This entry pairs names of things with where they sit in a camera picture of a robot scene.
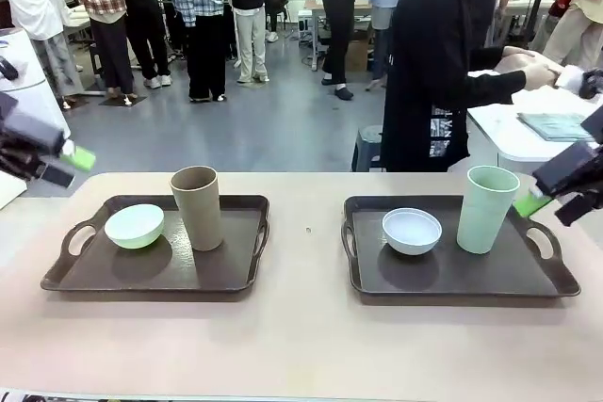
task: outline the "cup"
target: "cup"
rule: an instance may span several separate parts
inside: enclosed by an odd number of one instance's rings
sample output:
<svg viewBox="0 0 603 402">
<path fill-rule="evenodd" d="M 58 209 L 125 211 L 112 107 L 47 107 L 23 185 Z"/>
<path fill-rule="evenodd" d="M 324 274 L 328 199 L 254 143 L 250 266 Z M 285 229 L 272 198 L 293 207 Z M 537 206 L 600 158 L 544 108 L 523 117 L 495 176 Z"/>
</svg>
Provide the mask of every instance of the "cup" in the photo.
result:
<svg viewBox="0 0 603 402">
<path fill-rule="evenodd" d="M 462 249 L 484 254 L 492 249 L 521 183 L 499 167 L 474 167 L 467 172 L 467 188 L 456 241 Z"/>
<path fill-rule="evenodd" d="M 210 167 L 181 169 L 171 177 L 170 186 L 192 248 L 216 249 L 222 242 L 217 172 Z"/>
</svg>

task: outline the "brown cup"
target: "brown cup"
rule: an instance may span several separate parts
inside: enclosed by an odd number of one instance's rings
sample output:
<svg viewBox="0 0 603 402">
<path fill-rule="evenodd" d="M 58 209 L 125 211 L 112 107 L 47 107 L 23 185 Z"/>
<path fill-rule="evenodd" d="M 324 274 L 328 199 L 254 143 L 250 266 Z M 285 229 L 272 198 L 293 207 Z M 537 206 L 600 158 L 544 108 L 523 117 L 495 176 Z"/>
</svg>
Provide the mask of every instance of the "brown cup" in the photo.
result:
<svg viewBox="0 0 603 402">
<path fill-rule="evenodd" d="M 170 186 L 192 248 L 216 249 L 222 242 L 217 172 L 210 167 L 181 169 L 171 177 Z"/>
</svg>

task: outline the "stool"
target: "stool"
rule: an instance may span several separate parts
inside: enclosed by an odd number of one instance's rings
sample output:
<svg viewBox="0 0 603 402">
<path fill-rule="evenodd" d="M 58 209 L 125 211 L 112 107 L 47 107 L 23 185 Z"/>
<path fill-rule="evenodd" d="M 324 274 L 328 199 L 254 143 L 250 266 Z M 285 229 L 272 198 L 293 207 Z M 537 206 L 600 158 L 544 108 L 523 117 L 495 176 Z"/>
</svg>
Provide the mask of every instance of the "stool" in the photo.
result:
<svg viewBox="0 0 603 402">
<path fill-rule="evenodd" d="M 353 172 L 369 172 L 370 169 L 379 169 L 379 159 L 373 161 L 381 154 L 381 135 L 383 126 L 368 126 L 358 131 L 354 156 L 351 159 Z"/>
</svg>

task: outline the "lab room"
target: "lab room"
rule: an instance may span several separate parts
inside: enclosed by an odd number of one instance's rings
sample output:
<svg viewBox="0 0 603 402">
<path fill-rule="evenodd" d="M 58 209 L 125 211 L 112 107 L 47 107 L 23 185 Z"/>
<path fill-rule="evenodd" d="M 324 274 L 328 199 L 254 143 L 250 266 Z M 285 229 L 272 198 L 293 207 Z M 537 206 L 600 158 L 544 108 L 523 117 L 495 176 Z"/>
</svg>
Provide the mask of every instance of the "lab room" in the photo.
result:
<svg viewBox="0 0 603 402">
<path fill-rule="evenodd" d="M 0 0 L 0 402 L 603 400 L 603 0 Z"/>
</svg>

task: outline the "tray handle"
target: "tray handle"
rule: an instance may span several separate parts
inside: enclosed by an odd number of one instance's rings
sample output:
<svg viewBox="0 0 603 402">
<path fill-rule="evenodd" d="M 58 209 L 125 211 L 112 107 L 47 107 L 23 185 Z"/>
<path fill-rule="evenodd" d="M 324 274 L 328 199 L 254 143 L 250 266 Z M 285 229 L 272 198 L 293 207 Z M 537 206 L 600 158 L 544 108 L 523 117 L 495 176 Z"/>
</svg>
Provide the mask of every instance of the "tray handle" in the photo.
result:
<svg viewBox="0 0 603 402">
<path fill-rule="evenodd" d="M 537 221 L 534 221 L 534 220 L 530 221 L 527 231 L 529 231 L 531 229 L 540 231 L 542 234 L 545 235 L 545 237 L 550 242 L 550 245 L 553 248 L 553 256 L 549 259 L 556 259 L 556 260 L 562 261 L 562 259 L 563 259 L 562 244 L 560 244 L 557 236 L 547 226 L 543 225 L 542 223 L 538 223 Z M 533 245 L 534 251 L 536 251 L 540 257 L 540 248 L 538 247 L 538 244 L 536 244 L 530 238 L 528 238 L 528 240 Z"/>
<path fill-rule="evenodd" d="M 351 242 L 353 252 L 350 249 L 350 242 L 348 241 L 348 234 L 351 233 Z M 351 227 L 350 223 L 346 220 L 343 222 L 341 226 L 341 240 L 343 241 L 343 248 L 348 255 L 348 259 L 350 261 L 358 258 L 358 253 L 356 252 L 356 239 L 354 238 L 354 229 Z"/>
<path fill-rule="evenodd" d="M 260 234 L 262 234 L 262 242 L 259 244 L 258 242 L 260 238 Z M 255 251 L 253 252 L 253 257 L 260 257 L 266 248 L 266 244 L 268 243 L 268 237 L 270 235 L 270 225 L 267 221 L 264 221 L 260 227 L 257 229 L 257 236 L 255 237 Z"/>
<path fill-rule="evenodd" d="M 94 225 L 94 218 L 90 218 L 88 220 L 84 220 L 84 221 L 78 223 L 67 233 L 67 235 L 63 239 L 63 243 L 60 246 L 60 254 L 61 255 L 68 254 L 68 255 L 74 256 L 73 254 L 69 253 L 69 246 L 72 244 L 72 240 L 75 237 L 75 235 L 77 233 L 79 233 L 81 230 L 83 230 L 84 228 L 86 228 L 87 226 L 90 226 L 94 230 L 94 235 L 92 237 L 94 237 L 98 233 L 96 226 Z"/>
</svg>

